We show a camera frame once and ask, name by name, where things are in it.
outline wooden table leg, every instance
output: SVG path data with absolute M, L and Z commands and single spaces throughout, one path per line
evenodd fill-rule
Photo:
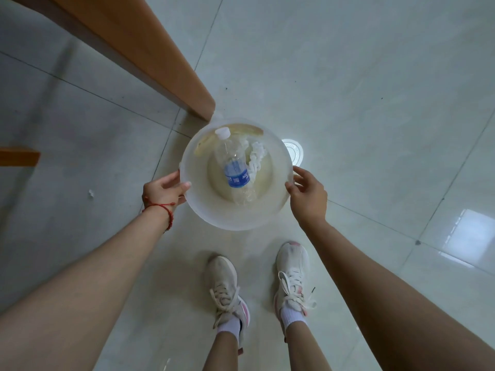
M 35 167 L 40 152 L 21 147 L 0 147 L 0 167 Z
M 215 101 L 145 0 L 14 0 L 50 18 L 180 107 L 210 121 Z

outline shoelace bow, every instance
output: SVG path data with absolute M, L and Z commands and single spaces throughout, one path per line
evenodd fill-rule
M 215 286 L 214 290 L 210 289 L 210 295 L 215 301 L 215 305 L 217 306 L 217 309 L 219 311 L 232 314 L 235 310 L 235 305 L 239 295 L 239 287 L 236 288 L 234 295 L 231 297 L 227 290 L 227 287 L 224 284 L 220 283 L 219 285 Z M 217 327 L 218 323 L 220 322 L 220 318 L 221 315 L 218 315 L 213 328 Z
M 316 307 L 316 302 L 311 299 L 311 294 L 307 298 L 304 297 L 302 292 L 302 276 L 299 271 L 289 271 L 288 275 L 285 272 L 279 271 L 279 280 L 282 283 L 282 289 L 286 296 L 284 302 L 294 301 L 298 303 L 303 310 L 311 310 Z

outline sneaker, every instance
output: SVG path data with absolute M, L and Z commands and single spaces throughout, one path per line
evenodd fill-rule
M 280 310 L 284 304 L 302 312 L 304 316 L 307 316 L 308 309 L 316 307 L 316 302 L 311 300 L 311 293 L 304 286 L 309 273 L 308 252 L 300 243 L 284 243 L 277 254 L 277 270 L 280 285 L 273 298 L 273 305 L 285 336 L 284 323 L 280 318 Z
M 239 333 L 239 354 L 242 354 L 244 330 L 249 326 L 251 315 L 244 299 L 239 296 L 237 272 L 234 265 L 225 256 L 213 258 L 207 265 L 205 273 L 210 287 L 211 298 L 217 306 L 216 320 L 213 329 L 228 322 L 232 316 L 241 320 Z

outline red bracelet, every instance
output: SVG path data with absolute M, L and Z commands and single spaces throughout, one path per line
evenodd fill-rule
M 167 203 L 167 204 L 159 204 L 159 203 L 153 203 L 153 202 L 150 202 L 150 200 L 148 199 L 147 196 L 143 197 L 143 202 L 145 204 L 145 209 L 143 210 L 143 212 L 146 210 L 146 208 L 148 207 L 151 207 L 151 206 L 160 206 L 162 207 L 165 211 L 168 212 L 168 228 L 165 229 L 165 231 L 167 230 L 170 230 L 170 228 L 172 227 L 172 223 L 174 221 L 174 214 L 173 212 L 166 206 L 175 206 L 176 203 Z

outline person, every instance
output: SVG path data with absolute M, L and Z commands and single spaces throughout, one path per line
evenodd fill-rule
M 325 221 L 327 193 L 294 167 L 286 183 L 291 209 L 338 287 L 383 370 L 492 370 L 495 351 L 399 277 L 371 260 Z M 145 210 L 100 247 L 45 282 L 0 317 L 0 369 L 91 370 L 145 260 L 185 202 L 179 172 L 144 185 Z M 288 242 L 276 260 L 275 316 L 291 369 L 330 370 L 306 324 L 313 304 L 305 281 L 308 255 Z M 251 321 L 225 256 L 207 264 L 217 335 L 204 370 L 236 370 Z

